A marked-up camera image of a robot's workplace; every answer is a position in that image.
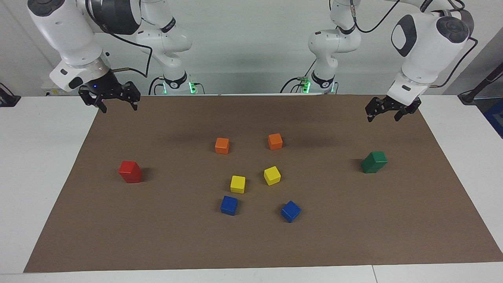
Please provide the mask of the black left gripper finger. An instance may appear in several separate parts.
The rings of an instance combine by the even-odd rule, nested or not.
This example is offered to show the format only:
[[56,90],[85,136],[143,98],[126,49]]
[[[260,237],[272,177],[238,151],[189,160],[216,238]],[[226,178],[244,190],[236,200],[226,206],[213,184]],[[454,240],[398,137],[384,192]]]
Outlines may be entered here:
[[395,121],[401,120],[401,118],[408,114],[414,114],[420,107],[421,103],[412,103],[409,106],[400,108],[397,113],[395,113]]
[[365,107],[368,122],[372,122],[377,115],[387,112],[389,109],[389,97],[374,97]]

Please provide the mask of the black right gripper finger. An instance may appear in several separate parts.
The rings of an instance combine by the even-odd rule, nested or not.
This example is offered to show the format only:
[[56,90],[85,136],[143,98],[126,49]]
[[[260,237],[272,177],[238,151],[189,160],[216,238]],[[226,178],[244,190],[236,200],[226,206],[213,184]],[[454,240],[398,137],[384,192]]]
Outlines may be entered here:
[[127,82],[120,86],[118,99],[129,103],[133,110],[137,111],[141,93],[133,82]]
[[91,93],[92,92],[88,89],[88,87],[79,87],[79,96],[81,97],[82,101],[87,106],[94,106],[105,114],[107,112],[107,107],[104,104],[102,97],[100,95],[93,97]]

